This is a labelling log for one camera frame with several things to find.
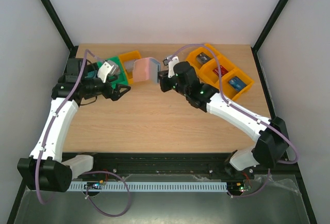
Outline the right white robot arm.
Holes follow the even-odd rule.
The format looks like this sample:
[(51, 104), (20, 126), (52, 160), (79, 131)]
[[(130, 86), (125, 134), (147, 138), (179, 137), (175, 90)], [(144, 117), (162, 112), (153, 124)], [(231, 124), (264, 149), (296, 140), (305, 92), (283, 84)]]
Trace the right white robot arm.
[(253, 142), (254, 146), (234, 151), (225, 165), (225, 173), (234, 179), (249, 167), (261, 165), (274, 168), (288, 148), (287, 127), (283, 119), (258, 115), (222, 95), (215, 87), (201, 83), (188, 62), (173, 58), (168, 70), (158, 72), (163, 92), (174, 90), (194, 108), (210, 113), (234, 125)]

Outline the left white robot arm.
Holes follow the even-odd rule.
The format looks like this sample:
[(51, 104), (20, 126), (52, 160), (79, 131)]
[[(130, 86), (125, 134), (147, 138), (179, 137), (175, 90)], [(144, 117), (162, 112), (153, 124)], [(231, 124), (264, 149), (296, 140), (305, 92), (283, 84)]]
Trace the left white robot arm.
[(62, 160), (64, 142), (81, 101), (104, 96), (119, 100), (130, 87), (117, 83), (119, 65), (111, 60), (88, 64), (70, 58), (63, 75), (52, 89), (51, 108), (44, 129), (28, 158), (21, 158), (17, 168), (30, 190), (66, 192), (73, 179), (93, 167), (93, 156), (77, 155)]

